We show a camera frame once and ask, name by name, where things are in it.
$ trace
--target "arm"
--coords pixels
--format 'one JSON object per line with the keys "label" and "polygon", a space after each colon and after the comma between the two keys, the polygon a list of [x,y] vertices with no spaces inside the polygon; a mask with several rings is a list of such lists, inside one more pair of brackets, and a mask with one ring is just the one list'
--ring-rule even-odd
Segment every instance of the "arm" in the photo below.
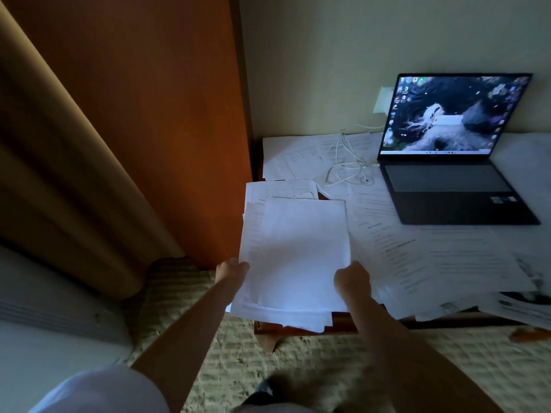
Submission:
{"label": "arm", "polygon": [[334,283],[373,352],[397,412],[501,412],[459,368],[371,298],[369,274],[360,263],[337,271]]}
{"label": "arm", "polygon": [[132,369],[153,381],[171,413],[182,410],[224,310],[234,299],[248,270],[248,263],[238,264],[235,259],[218,265],[215,285],[132,365]]}

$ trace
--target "wooden desk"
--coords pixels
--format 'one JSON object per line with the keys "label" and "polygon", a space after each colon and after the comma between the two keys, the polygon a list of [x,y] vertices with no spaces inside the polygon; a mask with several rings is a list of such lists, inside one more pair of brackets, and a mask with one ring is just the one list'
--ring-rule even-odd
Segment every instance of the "wooden desk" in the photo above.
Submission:
{"label": "wooden desk", "polygon": [[[262,162],[263,162],[263,150],[262,141],[259,140],[255,145],[255,161],[253,164],[257,167],[255,181],[264,181],[262,178]],[[327,200],[327,198],[319,194],[320,200]],[[358,330],[352,321],[350,313],[332,313],[333,326],[325,327],[323,333],[309,332],[308,330],[293,328],[290,326],[283,327],[280,324],[255,322],[254,333],[255,337],[260,344],[260,347],[265,352],[271,354],[277,345],[277,342],[288,336],[315,336],[315,335],[346,335],[356,334]],[[429,322],[417,322],[414,317],[408,317],[400,320],[400,322],[408,329],[445,329],[445,328],[476,328],[485,326],[514,326],[523,325],[523,323],[515,320],[505,319],[491,314],[479,312],[478,309],[472,308],[463,312],[451,314],[443,318],[431,320]],[[544,331],[542,335],[541,330],[537,329],[535,334],[531,335],[530,332],[525,332],[519,341],[531,341],[539,339],[547,339],[550,337],[549,331]]]}

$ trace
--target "laptop keyboard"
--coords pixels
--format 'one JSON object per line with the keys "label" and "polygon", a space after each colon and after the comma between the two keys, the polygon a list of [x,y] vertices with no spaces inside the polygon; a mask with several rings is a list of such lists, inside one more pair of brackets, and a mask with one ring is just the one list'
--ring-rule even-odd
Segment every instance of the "laptop keyboard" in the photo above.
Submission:
{"label": "laptop keyboard", "polygon": [[491,165],[387,165],[396,192],[508,192]]}

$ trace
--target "desktop wallpaper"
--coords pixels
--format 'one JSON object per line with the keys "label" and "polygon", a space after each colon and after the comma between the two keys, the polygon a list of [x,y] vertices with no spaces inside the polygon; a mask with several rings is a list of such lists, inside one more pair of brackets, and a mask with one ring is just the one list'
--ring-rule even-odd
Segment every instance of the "desktop wallpaper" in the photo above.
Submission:
{"label": "desktop wallpaper", "polygon": [[528,76],[402,76],[381,153],[490,153]]}

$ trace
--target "person's left hand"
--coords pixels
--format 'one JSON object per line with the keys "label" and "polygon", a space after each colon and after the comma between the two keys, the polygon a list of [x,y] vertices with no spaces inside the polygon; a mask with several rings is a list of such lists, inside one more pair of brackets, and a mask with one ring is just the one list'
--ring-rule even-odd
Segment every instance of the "person's left hand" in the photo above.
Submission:
{"label": "person's left hand", "polygon": [[237,292],[249,271],[248,262],[238,262],[237,258],[230,258],[216,267],[216,276],[214,277],[214,283],[221,281],[229,282],[235,287]]}

